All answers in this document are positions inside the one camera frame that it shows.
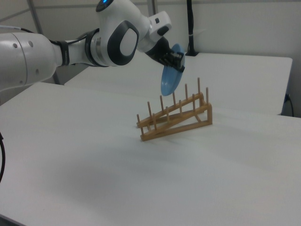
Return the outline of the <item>dark robot gripper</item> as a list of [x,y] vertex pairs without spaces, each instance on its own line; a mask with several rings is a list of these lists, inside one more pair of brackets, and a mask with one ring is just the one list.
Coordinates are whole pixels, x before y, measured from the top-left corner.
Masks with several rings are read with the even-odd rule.
[[185,69],[185,55],[182,52],[171,53],[169,42],[165,37],[160,38],[155,46],[145,54],[154,61],[179,72],[183,72]]

